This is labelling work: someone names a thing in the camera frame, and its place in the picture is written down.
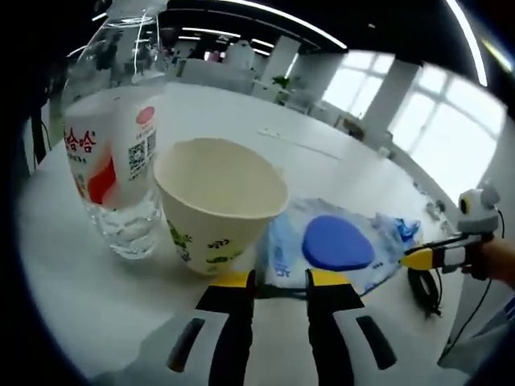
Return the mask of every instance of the qr code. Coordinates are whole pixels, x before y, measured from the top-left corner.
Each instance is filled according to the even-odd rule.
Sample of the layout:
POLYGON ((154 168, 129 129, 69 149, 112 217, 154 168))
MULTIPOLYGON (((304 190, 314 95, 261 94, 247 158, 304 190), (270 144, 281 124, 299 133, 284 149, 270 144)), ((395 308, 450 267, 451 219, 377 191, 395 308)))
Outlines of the qr code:
POLYGON ((146 153, 149 157, 152 155, 152 153, 154 153, 155 150, 155 133, 156 130, 154 130, 154 132, 146 139, 146 153))
POLYGON ((134 175, 145 165, 145 141, 129 148, 130 173, 134 175))

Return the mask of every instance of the white pillar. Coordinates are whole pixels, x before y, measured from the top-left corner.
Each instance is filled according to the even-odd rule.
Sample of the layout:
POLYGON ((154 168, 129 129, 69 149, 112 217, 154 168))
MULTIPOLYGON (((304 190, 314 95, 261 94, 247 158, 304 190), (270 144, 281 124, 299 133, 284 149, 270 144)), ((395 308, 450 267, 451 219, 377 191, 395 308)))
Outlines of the white pillar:
POLYGON ((263 83, 272 83, 272 78, 285 76, 299 47, 300 42, 286 36, 281 36, 275 44, 272 54, 268 58, 268 63, 266 64, 261 81, 263 83))
POLYGON ((388 130, 405 96, 410 91, 420 67, 416 64, 395 60, 389 68, 379 91, 373 98, 361 120, 368 133, 377 134, 388 130))
POLYGON ((292 78, 299 76, 306 90, 316 100, 320 100, 340 68, 343 58, 343 54, 299 55, 290 76, 292 78))

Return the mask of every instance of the window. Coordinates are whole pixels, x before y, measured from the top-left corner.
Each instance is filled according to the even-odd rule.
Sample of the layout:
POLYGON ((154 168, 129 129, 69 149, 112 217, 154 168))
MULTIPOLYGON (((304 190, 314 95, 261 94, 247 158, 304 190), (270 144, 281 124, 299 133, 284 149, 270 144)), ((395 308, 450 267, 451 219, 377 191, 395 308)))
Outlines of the window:
POLYGON ((347 68, 339 70, 332 78, 323 99, 344 111, 349 111, 360 87, 365 80, 365 73, 347 68))
POLYGON ((402 109, 397 124, 390 130, 393 135, 393 143, 409 154, 420 136, 420 131, 428 122, 435 105, 435 101, 428 96, 419 92, 413 94, 402 109))
POLYGON ((480 125, 441 104, 412 158, 457 202, 461 192, 480 182, 495 149, 496 141, 480 125))
POLYGON ((389 131, 456 203, 483 177, 504 119, 505 107, 482 88, 425 66, 389 131))
POLYGON ((366 70, 370 68, 374 59, 374 53, 370 51, 350 51, 343 60, 345 67, 366 70))
POLYGON ((493 135, 499 135, 505 123, 505 108, 496 98, 459 77, 451 81, 445 96, 493 135))
POLYGON ((372 66, 372 71, 378 72, 380 74, 386 74, 390 67, 392 67, 393 55, 389 54, 381 54, 377 57, 375 63, 372 66))
POLYGON ((369 76, 365 80, 365 83, 357 93, 356 99, 349 110, 354 117, 362 118, 365 115, 377 91, 379 91, 381 83, 381 79, 375 76, 369 76))
POLYGON ((446 79, 447 74, 443 69, 426 65, 421 70, 418 85, 426 90, 438 93, 442 91, 446 79))
POLYGON ((393 59, 391 54, 350 51, 343 58, 323 100, 355 117, 363 117, 379 91, 393 59))

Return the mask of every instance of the paper cup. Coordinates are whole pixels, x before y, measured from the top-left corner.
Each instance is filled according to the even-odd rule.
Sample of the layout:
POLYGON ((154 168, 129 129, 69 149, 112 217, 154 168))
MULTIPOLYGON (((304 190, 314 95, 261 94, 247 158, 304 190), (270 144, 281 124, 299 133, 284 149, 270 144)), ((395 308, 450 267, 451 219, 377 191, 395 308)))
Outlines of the paper cup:
POLYGON ((288 202, 282 176, 259 154, 216 138, 177 142, 154 176, 177 251, 197 273, 227 268, 288 202))

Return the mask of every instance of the yellow handle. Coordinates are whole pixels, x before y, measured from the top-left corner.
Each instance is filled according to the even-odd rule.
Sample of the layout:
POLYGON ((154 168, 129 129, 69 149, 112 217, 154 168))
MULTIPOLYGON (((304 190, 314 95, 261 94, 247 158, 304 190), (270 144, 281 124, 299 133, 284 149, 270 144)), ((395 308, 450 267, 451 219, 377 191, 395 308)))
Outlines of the yellow handle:
POLYGON ((403 257, 400 263, 418 271, 433 269, 433 250, 431 248, 419 249, 403 257))

